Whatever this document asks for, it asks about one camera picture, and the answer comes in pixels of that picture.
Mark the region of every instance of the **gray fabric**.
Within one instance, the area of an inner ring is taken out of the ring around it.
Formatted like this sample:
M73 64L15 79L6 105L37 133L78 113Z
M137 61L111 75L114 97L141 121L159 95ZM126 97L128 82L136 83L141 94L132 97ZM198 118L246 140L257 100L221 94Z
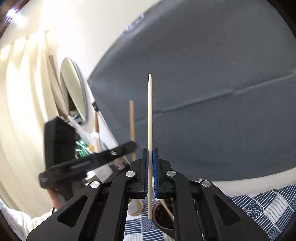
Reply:
M90 77L118 143L135 104L137 157L153 146L192 180L261 177L296 166L296 39L266 0L163 0L132 24Z

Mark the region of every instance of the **wooden skewer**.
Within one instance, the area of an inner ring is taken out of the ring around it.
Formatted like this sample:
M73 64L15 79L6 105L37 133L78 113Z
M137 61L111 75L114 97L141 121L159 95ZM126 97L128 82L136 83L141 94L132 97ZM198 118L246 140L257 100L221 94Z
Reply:
M167 204L165 203L164 199L160 199L160 203L161 205L165 208L165 210L167 211L168 215L170 216L171 220L174 222L174 215L172 214L172 212L169 210Z
M130 100L130 133L131 133L131 141L136 141L135 108L134 108L132 100ZM136 154L134 152L131 154L131 159L132 159L132 161L136 160Z
M94 129L95 132L99 135L99 120L98 120L98 113L94 112ZM96 152L101 152L101 145L100 145L100 135L98 139L96 139Z
M152 219L152 77L148 79L148 219Z

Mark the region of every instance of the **blue and white patterned cloth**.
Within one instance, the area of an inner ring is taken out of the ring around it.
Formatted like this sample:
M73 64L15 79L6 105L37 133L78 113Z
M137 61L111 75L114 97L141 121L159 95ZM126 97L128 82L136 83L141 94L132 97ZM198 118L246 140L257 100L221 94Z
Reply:
M269 235L270 241L274 241L284 230L296 209L296 185L230 199ZM126 217L124 241L172 241L172 238L148 219L147 199L143 199L142 202L144 208L141 215Z
M230 199L269 235L270 241L274 241L295 212L296 185Z

